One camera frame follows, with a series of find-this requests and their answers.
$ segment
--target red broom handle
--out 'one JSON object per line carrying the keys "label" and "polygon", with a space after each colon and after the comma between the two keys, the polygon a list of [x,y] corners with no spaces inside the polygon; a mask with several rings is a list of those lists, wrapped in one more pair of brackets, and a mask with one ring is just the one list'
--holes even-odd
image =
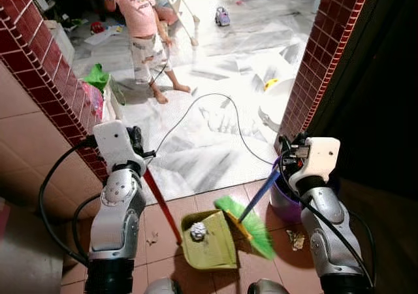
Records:
{"label": "red broom handle", "polygon": [[155,180],[150,172],[149,169],[145,171],[144,179],[148,183],[152,193],[154,194],[155,199],[157,199],[157,202],[164,212],[165,217],[167,218],[167,221],[169,222],[172,232],[174,235],[176,235],[177,238],[177,244],[182,244],[182,237],[180,236],[180,232],[177,229],[176,223],[174,222],[174,218],[171,215],[171,212],[169,210],[169,207],[167,206],[167,203],[164,200],[164,197],[162,196],[161,192],[159,191],[159,188],[157,184],[155,183]]}

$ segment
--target red brick wall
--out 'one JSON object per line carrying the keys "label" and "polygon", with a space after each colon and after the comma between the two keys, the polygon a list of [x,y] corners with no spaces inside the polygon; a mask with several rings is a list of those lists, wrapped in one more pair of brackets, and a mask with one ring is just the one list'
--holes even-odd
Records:
{"label": "red brick wall", "polygon": [[[0,0],[0,58],[71,145],[91,133],[99,117],[32,0]],[[79,154],[106,176],[94,150]]]}
{"label": "red brick wall", "polygon": [[308,128],[332,78],[365,0],[321,0],[279,135]]}

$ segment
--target pink shirt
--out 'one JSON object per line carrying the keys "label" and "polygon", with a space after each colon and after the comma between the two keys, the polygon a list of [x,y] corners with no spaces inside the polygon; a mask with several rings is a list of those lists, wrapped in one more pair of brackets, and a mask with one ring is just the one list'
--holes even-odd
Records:
{"label": "pink shirt", "polygon": [[153,6],[155,0],[114,0],[125,17],[130,36],[146,37],[157,33]]}

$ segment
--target green plastic bag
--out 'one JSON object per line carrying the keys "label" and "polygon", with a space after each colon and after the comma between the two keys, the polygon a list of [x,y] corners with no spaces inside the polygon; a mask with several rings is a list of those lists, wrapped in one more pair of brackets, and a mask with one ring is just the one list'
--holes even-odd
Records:
{"label": "green plastic bag", "polygon": [[109,73],[104,73],[102,71],[102,65],[96,63],[91,69],[90,74],[84,78],[84,81],[98,88],[101,93],[103,93],[103,89],[108,82],[109,76]]}

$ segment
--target white marble floor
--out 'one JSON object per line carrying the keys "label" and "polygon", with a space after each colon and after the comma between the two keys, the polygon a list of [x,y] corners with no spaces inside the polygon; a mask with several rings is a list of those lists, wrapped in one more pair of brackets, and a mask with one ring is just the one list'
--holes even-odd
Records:
{"label": "white marble floor", "polygon": [[[87,75],[98,62],[112,73],[125,92],[127,104],[122,109],[127,125],[141,127],[145,150],[158,147],[196,98],[222,93],[238,107],[248,146],[273,162],[276,134],[257,115],[259,99],[267,80],[296,75],[314,21],[314,0],[186,1],[201,19],[196,31],[200,44],[193,48],[179,28],[170,60],[179,81],[192,88],[191,95],[172,91],[166,76],[157,83],[170,100],[167,105],[157,104],[149,89],[135,88],[126,29],[100,45],[90,46],[82,42],[88,37],[89,27],[79,27],[71,35],[76,48],[75,73],[79,77]],[[230,12],[229,27],[214,23],[220,5]],[[182,18],[193,31],[193,20],[184,9]],[[166,200],[259,180],[271,170],[242,144],[235,109],[222,96],[200,99],[165,140],[149,168]],[[145,193],[148,204],[154,203],[146,185]]]}

